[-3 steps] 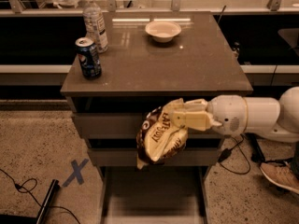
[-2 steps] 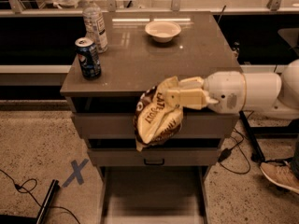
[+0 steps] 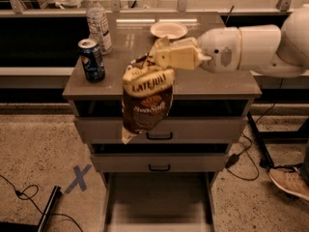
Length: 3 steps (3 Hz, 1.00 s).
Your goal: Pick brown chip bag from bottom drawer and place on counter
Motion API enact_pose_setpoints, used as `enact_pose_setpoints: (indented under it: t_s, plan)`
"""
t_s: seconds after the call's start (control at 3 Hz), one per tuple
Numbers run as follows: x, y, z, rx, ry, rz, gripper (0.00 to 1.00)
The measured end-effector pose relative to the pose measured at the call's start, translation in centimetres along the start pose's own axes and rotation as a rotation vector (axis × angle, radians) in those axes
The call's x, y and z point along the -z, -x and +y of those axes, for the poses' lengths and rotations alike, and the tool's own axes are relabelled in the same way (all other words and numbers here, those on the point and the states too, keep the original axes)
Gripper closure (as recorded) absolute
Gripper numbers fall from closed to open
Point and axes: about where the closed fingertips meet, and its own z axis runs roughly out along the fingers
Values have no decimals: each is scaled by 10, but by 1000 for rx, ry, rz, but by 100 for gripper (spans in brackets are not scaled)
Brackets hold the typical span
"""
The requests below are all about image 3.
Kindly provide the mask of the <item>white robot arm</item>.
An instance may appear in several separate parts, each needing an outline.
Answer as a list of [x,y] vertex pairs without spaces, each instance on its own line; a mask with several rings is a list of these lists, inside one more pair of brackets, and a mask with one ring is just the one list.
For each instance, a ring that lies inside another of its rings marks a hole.
[[253,71],[273,77],[297,77],[309,70],[309,6],[293,11],[283,25],[221,27],[199,38],[155,48],[162,67],[210,73]]

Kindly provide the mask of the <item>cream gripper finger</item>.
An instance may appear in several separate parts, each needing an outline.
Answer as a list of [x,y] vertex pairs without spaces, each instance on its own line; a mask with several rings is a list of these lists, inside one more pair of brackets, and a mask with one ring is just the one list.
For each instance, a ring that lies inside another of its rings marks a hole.
[[181,39],[181,40],[176,40],[176,41],[171,41],[167,37],[160,38],[155,41],[155,48],[156,49],[162,49],[164,47],[190,47],[190,46],[196,46],[197,45],[197,40],[193,37]]
[[154,54],[154,61],[162,68],[176,68],[192,71],[197,68],[201,61],[199,52],[195,46],[164,47]]

